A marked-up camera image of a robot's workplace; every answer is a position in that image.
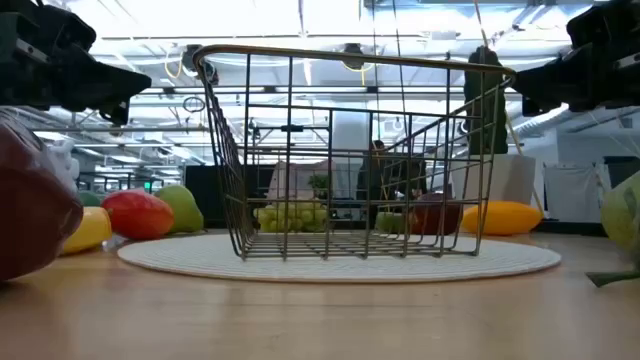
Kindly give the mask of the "green grape bunch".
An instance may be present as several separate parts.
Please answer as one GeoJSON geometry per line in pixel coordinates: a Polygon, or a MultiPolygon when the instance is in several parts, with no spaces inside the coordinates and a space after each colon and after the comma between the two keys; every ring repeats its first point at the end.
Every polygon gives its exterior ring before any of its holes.
{"type": "Polygon", "coordinates": [[[314,202],[276,202],[255,208],[253,215],[263,232],[316,233],[325,231],[328,210],[314,202]]]}

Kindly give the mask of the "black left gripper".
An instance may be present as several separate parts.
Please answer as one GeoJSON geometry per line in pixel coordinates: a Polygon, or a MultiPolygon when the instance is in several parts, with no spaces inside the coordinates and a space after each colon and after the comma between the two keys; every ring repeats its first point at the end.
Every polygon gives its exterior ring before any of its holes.
{"type": "Polygon", "coordinates": [[[42,0],[0,0],[0,106],[97,109],[115,126],[130,99],[151,86],[145,74],[96,61],[94,29],[42,0]]]}

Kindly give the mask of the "white robot figure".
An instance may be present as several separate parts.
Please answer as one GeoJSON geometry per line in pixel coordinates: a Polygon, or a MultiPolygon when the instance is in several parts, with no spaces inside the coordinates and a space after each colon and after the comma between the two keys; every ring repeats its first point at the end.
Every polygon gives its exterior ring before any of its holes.
{"type": "Polygon", "coordinates": [[[79,177],[80,165],[78,160],[72,157],[74,147],[73,140],[58,140],[47,145],[56,177],[71,192],[76,193],[78,191],[76,180],[79,177]]]}

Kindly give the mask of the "red orange mango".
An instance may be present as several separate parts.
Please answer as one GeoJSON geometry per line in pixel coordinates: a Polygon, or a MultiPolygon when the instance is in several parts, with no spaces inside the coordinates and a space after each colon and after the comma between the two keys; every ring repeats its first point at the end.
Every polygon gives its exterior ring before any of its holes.
{"type": "Polygon", "coordinates": [[[171,207],[141,190],[122,190],[101,203],[109,215],[112,231],[130,240],[154,240],[168,234],[174,224],[171,207]]]}

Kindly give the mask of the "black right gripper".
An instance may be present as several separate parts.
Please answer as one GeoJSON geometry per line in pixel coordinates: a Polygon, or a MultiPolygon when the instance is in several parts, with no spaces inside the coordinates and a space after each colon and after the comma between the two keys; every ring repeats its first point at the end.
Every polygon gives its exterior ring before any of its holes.
{"type": "Polygon", "coordinates": [[[566,30],[572,50],[517,73],[512,88],[522,96],[522,115],[539,116],[561,105],[570,111],[640,106],[640,0],[595,4],[572,18],[566,30]],[[584,73],[578,77],[582,94],[570,104],[561,99],[561,88],[572,57],[584,73]]]}

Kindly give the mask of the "small green pear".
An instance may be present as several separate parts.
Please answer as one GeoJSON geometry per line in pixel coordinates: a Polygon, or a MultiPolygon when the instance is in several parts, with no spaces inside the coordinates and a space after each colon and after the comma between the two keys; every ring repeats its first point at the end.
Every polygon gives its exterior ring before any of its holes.
{"type": "Polygon", "coordinates": [[[608,237],[622,249],[640,252],[640,171],[605,194],[601,223],[608,237]]]}

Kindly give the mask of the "person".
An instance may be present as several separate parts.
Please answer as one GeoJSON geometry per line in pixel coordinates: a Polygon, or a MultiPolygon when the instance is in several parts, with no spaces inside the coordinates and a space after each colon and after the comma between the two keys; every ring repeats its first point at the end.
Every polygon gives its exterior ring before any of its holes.
{"type": "Polygon", "coordinates": [[[386,207],[385,204],[375,204],[375,200],[396,200],[397,191],[412,200],[417,200],[426,193],[426,181],[418,179],[421,165],[411,166],[409,184],[404,182],[404,174],[401,174],[401,183],[398,184],[397,179],[392,179],[394,171],[389,168],[384,169],[385,166],[394,162],[394,159],[381,157],[384,148],[385,144],[382,140],[373,140],[370,143],[369,152],[365,153],[357,178],[356,198],[372,201],[366,210],[371,229],[375,228],[378,212],[386,207]]]}

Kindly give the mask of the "yellow orange mango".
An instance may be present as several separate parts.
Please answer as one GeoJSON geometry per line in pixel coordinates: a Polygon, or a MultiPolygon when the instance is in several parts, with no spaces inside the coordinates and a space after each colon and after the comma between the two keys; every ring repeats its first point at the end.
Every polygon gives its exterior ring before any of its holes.
{"type": "Polygon", "coordinates": [[[488,201],[463,212],[461,227],[476,233],[483,220],[482,233],[490,236],[511,236],[529,233],[543,219],[543,213],[530,205],[511,201],[488,201]]]}

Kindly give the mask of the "white round woven placemat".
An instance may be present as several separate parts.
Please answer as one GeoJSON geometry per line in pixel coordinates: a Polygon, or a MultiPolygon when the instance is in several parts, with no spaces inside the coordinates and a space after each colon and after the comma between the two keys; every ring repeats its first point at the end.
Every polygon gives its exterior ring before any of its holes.
{"type": "Polygon", "coordinates": [[[428,283],[497,278],[533,273],[561,263],[546,248],[484,240],[477,256],[440,258],[278,257],[243,260],[226,235],[199,235],[129,243],[117,250],[124,262],[142,268],[196,277],[284,283],[428,283]]]}

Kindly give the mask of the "dark red apple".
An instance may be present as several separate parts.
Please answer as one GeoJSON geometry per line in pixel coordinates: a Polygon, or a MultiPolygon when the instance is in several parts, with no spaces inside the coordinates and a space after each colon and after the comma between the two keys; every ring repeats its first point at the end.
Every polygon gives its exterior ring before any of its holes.
{"type": "Polygon", "coordinates": [[[458,229],[461,205],[443,193],[427,193],[410,201],[409,233],[412,235],[450,235],[458,229]]]}
{"type": "Polygon", "coordinates": [[[59,256],[83,217],[72,183],[59,153],[0,110],[0,282],[59,256]]]}

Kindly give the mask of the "white hanging cloth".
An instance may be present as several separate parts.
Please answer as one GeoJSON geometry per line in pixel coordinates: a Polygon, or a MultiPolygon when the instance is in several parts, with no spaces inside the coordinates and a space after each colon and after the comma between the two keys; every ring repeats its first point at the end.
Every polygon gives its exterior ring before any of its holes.
{"type": "Polygon", "coordinates": [[[600,223],[602,183],[595,164],[551,164],[543,170],[547,212],[571,223],[600,223]]]}

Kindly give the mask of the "large green pear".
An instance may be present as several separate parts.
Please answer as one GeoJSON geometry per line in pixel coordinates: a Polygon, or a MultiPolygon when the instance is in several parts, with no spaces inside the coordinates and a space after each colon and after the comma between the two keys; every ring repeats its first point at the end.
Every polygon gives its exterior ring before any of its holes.
{"type": "Polygon", "coordinates": [[[204,216],[189,189],[182,185],[167,185],[154,196],[169,205],[174,215],[170,233],[195,233],[204,229],[204,216]]]}

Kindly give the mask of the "black monitor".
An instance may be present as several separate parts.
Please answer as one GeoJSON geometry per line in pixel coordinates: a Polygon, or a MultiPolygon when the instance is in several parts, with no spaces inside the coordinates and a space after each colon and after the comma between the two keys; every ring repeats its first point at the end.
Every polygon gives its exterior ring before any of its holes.
{"type": "Polygon", "coordinates": [[[634,156],[605,156],[604,164],[610,189],[640,171],[640,158],[634,156]]]}

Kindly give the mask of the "white plant pot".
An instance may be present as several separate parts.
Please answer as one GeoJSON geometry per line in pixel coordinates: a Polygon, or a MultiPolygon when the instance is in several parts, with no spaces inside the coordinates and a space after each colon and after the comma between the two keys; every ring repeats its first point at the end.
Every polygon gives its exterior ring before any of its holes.
{"type": "Polygon", "coordinates": [[[456,200],[533,202],[536,160],[517,154],[472,155],[453,163],[450,179],[456,200]]]}

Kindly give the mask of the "yellow banana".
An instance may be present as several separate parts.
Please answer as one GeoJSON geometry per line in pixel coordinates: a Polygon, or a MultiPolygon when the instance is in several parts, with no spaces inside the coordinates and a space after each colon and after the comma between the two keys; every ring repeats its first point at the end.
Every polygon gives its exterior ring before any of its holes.
{"type": "Polygon", "coordinates": [[[109,213],[102,207],[85,207],[76,231],[64,242],[61,254],[71,255],[96,248],[112,237],[109,213]]]}

